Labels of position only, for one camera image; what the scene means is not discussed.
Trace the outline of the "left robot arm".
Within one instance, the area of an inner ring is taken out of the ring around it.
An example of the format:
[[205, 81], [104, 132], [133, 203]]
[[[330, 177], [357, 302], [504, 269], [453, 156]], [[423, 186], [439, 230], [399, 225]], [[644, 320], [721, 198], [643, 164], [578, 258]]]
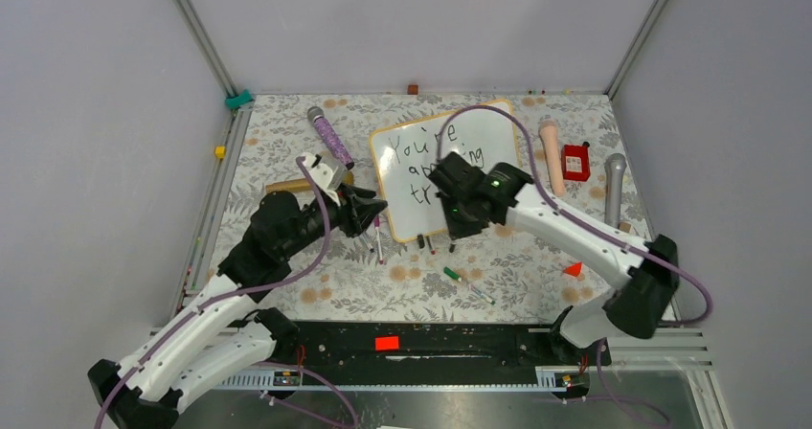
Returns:
[[267, 194], [192, 303], [135, 352], [91, 367], [97, 424], [110, 418], [119, 428], [170, 428], [226, 378], [266, 358], [291, 359], [298, 329], [276, 308], [262, 307], [263, 300], [297, 280], [293, 256], [315, 241], [326, 250], [334, 228], [361, 235], [386, 207], [373, 191], [345, 184], [337, 198], [316, 192], [304, 207], [291, 192]]

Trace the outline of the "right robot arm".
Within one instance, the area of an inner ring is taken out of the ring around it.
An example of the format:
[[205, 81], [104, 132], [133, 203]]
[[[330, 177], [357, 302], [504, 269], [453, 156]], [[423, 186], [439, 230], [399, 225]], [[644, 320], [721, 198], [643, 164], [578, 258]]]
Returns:
[[606, 293], [568, 307], [554, 321], [549, 349], [558, 362], [574, 363], [602, 338], [654, 336], [679, 286], [678, 248], [671, 238], [636, 237], [559, 203], [507, 163], [483, 172], [451, 152], [428, 178], [452, 238], [505, 225], [585, 263], [609, 285]]

